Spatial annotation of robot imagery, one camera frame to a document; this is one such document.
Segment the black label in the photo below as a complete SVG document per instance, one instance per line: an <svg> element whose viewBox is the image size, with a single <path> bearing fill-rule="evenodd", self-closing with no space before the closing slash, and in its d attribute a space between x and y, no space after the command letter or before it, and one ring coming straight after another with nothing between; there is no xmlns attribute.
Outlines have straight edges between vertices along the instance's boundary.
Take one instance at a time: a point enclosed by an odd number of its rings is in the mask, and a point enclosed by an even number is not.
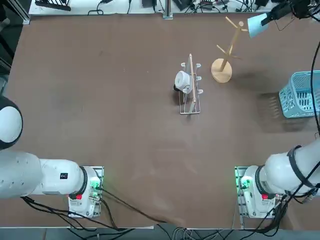
<svg viewBox="0 0 320 240"><path fill-rule="evenodd" d="M68 173L60 173L60 179L68 179Z"/></svg>

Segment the wooden base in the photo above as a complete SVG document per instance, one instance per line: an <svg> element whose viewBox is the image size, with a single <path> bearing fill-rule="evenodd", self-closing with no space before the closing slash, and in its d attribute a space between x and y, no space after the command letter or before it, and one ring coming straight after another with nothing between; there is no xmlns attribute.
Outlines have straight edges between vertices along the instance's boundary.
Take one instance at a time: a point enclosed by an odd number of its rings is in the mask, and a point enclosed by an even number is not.
<svg viewBox="0 0 320 240"><path fill-rule="evenodd" d="M211 65L211 74L212 77L221 84L227 83L232 75L232 68L230 63L227 61L223 71L220 71L223 58L218 58Z"/></svg>

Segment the white cylinder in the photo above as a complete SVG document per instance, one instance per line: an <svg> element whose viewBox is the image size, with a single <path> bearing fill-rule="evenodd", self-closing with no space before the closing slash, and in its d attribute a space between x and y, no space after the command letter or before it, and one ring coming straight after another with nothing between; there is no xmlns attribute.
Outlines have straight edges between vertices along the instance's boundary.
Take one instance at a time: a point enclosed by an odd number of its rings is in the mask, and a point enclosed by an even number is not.
<svg viewBox="0 0 320 240"><path fill-rule="evenodd" d="M74 161L40 159L43 178L33 195L68 195L78 192L84 184L84 174Z"/></svg>
<svg viewBox="0 0 320 240"><path fill-rule="evenodd" d="M306 178L315 165L320 161L320 139L295 150L295 161L298 169ZM285 190L293 193L301 184L294 173L287 152L271 155L261 174L265 174L267 187L275 194L284 194ZM316 185L320 183L320 167L308 179ZM310 190L303 186L298 193L303 194Z"/></svg>
<svg viewBox="0 0 320 240"><path fill-rule="evenodd" d="M179 71L175 76L174 85L180 91L189 94L192 91L191 76L184 71Z"/></svg>
<svg viewBox="0 0 320 240"><path fill-rule="evenodd" d="M42 178L37 156L19 151L0 151L0 198L27 196Z"/></svg>

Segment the floor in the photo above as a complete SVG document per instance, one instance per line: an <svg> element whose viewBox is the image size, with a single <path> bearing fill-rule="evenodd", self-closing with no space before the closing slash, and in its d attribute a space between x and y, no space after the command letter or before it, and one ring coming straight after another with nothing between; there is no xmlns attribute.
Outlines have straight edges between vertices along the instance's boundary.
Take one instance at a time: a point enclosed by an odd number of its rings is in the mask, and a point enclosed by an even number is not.
<svg viewBox="0 0 320 240"><path fill-rule="evenodd" d="M175 227L173 225L166 225L165 229L170 234L170 237L172 238L173 230ZM100 228L98 230L100 234L102 233L109 233L109 230ZM207 236L211 233L214 233L214 231L208 231L208 230L199 230L198 231L201 236ZM43 228L17 228L17 229L0 229L0 239L2 240L77 240L80 239L79 237L73 235L68 230L63 228L49 228L46 232L45 238L44 238L45 230ZM77 231L79 235L82 237L92 235L85 234L83 232ZM228 231L223 231L221 233L222 236L225 236L228 233ZM240 238L247 236L249 232L244 231L234 231L232 234L229 235L227 238L228 240L239 240ZM309 232L303 232L303 231L286 231L286 230L279 230L278 233L272 238L273 240L317 240L319 239L319 231L309 231ZM177 235L175 239L180 240L182 239L182 231L180 232L180 235ZM102 240L110 240L112 239L112 236L101 236L100 239ZM121 240L170 240L168 235L163 232L160 228L156 227L155 229L136 229L127 235L124 235L121 237ZM216 237L217 240L221 240L222 238L220 236ZM263 236L262 234L255 234L252 237L247 238L248 240L266 240L270 239L266 236Z"/></svg>
<svg viewBox="0 0 320 240"><path fill-rule="evenodd" d="M21 4L28 9L30 5L30 0L20 0ZM7 16L11 20L11 26L7 27L2 31L2 36L7 40L10 47L15 50L19 37L21 34L22 26L21 26L21 20L10 10L7 10ZM4 51L2 47L0 47L0 57L2 57L4 60L6 60L8 63L12 63L12 59L8 56L8 54ZM6 73L5 70L0 69L0 73ZM168 231L170 237L172 237L173 231L175 229L175 226L173 225L164 225L164 228ZM99 233L108 233L110 232L108 229L100 228L98 230ZM0 229L0 239L1 240L76 240L78 239L77 236L70 233L65 228L49 228L47 229L45 238L44 238L45 229L43 228L2 228ZM77 231L77 233L80 236L88 236L91 234ZM210 233L213 233L213 231L209 230L199 230L199 233L202 236L207 236ZM221 234L225 236L228 233L228 231L224 231ZM228 237L229 240L239 240L240 238L248 235L248 232L244 231L234 231L230 236ZM320 231L287 231L287 230L279 230L276 236L274 236L272 239L274 240L316 240L319 239ZM183 236L182 234L178 235L176 239L181 239ZM101 239L112 239L112 237L109 236L102 236ZM147 239L156 239L156 240L169 240L169 237L167 234L162 231L160 228L156 227L155 229L135 229L134 231L128 233L127 235L124 235L121 237L121 240L147 240ZM263 240L267 239L267 237L261 235L261 234L255 234L252 237L249 237L248 239L256 239L256 240Z"/></svg>

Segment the blue basket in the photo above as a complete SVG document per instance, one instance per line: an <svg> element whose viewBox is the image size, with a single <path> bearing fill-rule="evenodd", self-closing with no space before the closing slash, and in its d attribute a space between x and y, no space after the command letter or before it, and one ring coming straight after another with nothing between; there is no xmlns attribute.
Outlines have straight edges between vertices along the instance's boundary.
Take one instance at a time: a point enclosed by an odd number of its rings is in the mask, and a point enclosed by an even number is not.
<svg viewBox="0 0 320 240"><path fill-rule="evenodd" d="M289 83L279 92L282 112L286 118L314 116L310 71L294 73ZM313 71L313 93L317 113L320 110L320 70Z"/></svg>

